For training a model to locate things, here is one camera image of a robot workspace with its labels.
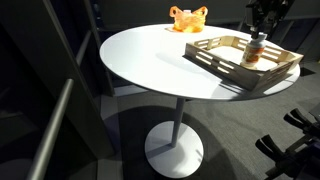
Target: orange toy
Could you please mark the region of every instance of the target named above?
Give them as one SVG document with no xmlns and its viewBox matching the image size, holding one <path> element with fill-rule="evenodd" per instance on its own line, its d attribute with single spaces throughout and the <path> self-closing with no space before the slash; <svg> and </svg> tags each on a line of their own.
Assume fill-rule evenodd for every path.
<svg viewBox="0 0 320 180">
<path fill-rule="evenodd" d="M 169 15 L 174 17 L 173 29 L 180 32 L 200 32 L 203 30 L 208 9 L 203 6 L 194 12 L 185 12 L 177 6 L 170 8 Z"/>
</svg>

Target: gray carpet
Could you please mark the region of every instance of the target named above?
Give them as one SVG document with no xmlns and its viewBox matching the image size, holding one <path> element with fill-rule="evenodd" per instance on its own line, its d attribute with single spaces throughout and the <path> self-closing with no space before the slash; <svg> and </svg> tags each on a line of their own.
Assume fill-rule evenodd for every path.
<svg viewBox="0 0 320 180">
<path fill-rule="evenodd" d="M 204 144 L 204 160 L 200 168 L 185 179 L 266 178 L 265 172 L 274 163 L 255 147 L 256 140 L 270 134 L 284 150 L 303 134 L 286 123 L 283 116 L 299 108 L 312 119 L 308 111 L 320 103 L 320 64 L 301 65 L 315 73 L 300 77 L 292 87 L 270 97 L 237 102 L 187 102 L 182 122 L 199 134 Z M 125 180 L 167 179 L 148 164 L 144 141 L 154 126 L 172 119 L 175 103 L 175 97 L 153 92 L 118 98 Z M 277 179 L 290 178 L 282 175 Z"/>
</svg>

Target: wooden tray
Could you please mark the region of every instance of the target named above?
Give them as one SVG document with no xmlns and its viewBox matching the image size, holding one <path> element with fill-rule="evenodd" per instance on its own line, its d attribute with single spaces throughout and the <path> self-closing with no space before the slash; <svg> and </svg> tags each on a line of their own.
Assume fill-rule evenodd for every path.
<svg viewBox="0 0 320 180">
<path fill-rule="evenodd" d="M 275 62 L 275 67 L 262 70 L 251 70 L 240 66 L 240 61 L 233 62 L 223 58 L 221 54 L 209 52 L 214 48 L 229 47 L 240 52 L 241 59 L 248 40 L 235 36 L 222 36 L 204 39 L 186 44 L 185 55 L 196 64 L 209 71 L 214 71 L 247 90 L 256 90 L 271 84 L 287 74 L 302 59 L 303 55 L 266 46 L 261 59 Z"/>
</svg>

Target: table leg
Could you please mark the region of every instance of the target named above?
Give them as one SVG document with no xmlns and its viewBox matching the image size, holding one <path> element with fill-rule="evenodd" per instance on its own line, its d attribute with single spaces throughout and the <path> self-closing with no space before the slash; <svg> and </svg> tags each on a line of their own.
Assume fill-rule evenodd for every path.
<svg viewBox="0 0 320 180">
<path fill-rule="evenodd" d="M 185 99 L 178 98 L 173 121 L 158 124 L 149 132 L 145 153 L 154 170 L 169 178 L 184 178 L 194 173 L 203 159 L 198 134 L 181 123 Z"/>
</svg>

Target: table pedestal base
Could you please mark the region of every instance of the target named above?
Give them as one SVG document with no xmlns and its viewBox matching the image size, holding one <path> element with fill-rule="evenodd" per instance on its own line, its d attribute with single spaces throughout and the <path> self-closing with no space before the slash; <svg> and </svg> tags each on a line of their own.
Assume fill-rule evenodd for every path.
<svg viewBox="0 0 320 180">
<path fill-rule="evenodd" d="M 181 123 L 176 147 L 171 146 L 173 121 L 155 126 L 145 142 L 150 165 L 169 178 L 183 178 L 194 173 L 203 159 L 203 145 L 198 134 Z"/>
</svg>

